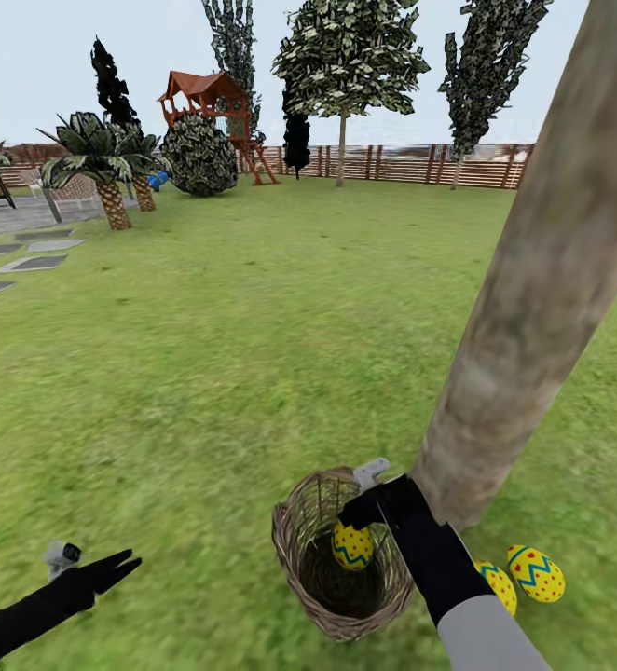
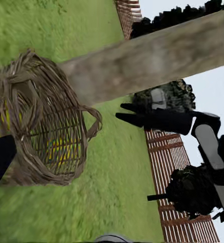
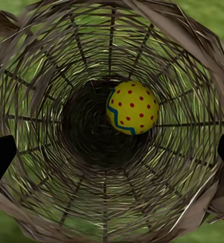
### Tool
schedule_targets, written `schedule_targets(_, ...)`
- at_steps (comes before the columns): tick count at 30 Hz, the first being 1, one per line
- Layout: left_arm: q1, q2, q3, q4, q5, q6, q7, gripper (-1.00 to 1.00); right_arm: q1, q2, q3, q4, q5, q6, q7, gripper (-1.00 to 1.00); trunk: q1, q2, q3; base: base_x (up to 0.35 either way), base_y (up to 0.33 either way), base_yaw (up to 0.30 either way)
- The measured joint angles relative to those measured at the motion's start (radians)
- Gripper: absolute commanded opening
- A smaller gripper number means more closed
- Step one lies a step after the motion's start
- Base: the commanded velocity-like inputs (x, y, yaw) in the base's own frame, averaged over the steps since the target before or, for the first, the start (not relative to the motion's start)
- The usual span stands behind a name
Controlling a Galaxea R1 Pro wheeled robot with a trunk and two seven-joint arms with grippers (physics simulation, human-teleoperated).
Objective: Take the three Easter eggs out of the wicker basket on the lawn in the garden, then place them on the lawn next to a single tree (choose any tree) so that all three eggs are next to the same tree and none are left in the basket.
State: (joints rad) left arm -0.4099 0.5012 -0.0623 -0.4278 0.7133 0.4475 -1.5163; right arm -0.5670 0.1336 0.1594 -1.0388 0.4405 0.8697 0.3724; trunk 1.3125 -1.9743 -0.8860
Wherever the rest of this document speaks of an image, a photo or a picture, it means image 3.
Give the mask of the easter egg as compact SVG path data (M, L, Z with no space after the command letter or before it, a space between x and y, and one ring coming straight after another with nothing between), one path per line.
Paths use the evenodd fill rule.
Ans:
M118 84L106 100L108 121L122 134L146 133L155 125L159 113L156 96L137 80Z

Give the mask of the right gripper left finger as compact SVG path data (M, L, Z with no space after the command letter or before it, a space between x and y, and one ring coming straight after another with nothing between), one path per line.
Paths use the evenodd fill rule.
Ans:
M17 154L13 135L0 137L0 180Z

